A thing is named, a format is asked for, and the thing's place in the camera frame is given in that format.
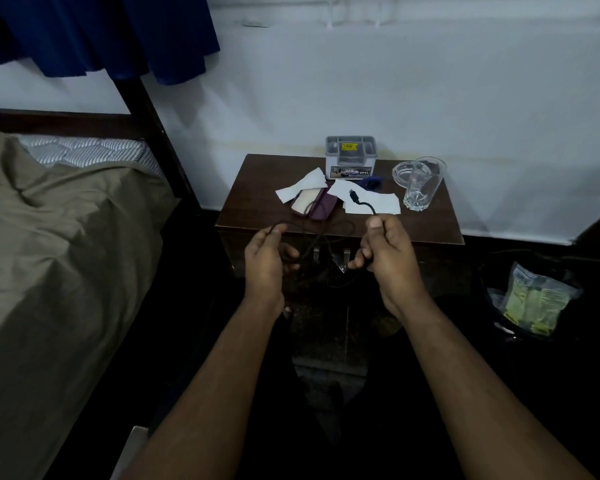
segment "clear glass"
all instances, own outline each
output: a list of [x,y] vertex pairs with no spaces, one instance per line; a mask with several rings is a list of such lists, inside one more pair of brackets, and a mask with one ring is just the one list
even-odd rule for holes
[[402,201],[405,207],[417,212],[428,208],[446,172],[447,164],[438,158],[422,157],[414,160],[405,185],[406,192]]

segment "sticker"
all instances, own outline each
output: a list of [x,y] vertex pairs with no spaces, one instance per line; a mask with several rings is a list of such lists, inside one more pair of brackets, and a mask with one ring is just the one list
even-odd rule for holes
[[369,166],[332,166],[329,178],[364,178],[371,175]]

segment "right hand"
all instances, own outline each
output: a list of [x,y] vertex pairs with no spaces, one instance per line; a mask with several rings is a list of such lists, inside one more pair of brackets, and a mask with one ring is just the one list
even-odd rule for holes
[[369,217],[367,233],[349,268],[362,268],[365,258],[373,258],[368,270],[376,275],[384,306],[396,318],[404,320],[410,309],[428,298],[411,240],[396,216]]

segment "white paper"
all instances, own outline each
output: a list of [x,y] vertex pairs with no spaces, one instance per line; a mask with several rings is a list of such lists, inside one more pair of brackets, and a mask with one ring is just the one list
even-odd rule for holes
[[295,185],[291,185],[286,189],[276,190],[276,195],[282,201],[282,203],[288,202],[295,198],[298,193],[306,189],[323,189],[327,186],[327,181],[324,177],[324,173],[320,168],[311,170],[307,173],[302,180]]
[[335,195],[343,202],[342,206],[347,214],[373,214],[368,206],[352,201],[350,190],[356,192],[358,201],[370,203],[377,214],[400,214],[400,200],[395,194],[369,192],[349,180],[336,180],[327,193]]

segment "blue cloth hanging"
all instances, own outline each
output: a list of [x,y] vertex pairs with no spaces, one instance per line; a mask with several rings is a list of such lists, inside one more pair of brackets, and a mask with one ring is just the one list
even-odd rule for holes
[[28,56],[48,77],[179,84],[218,50],[207,0],[0,0],[0,64]]

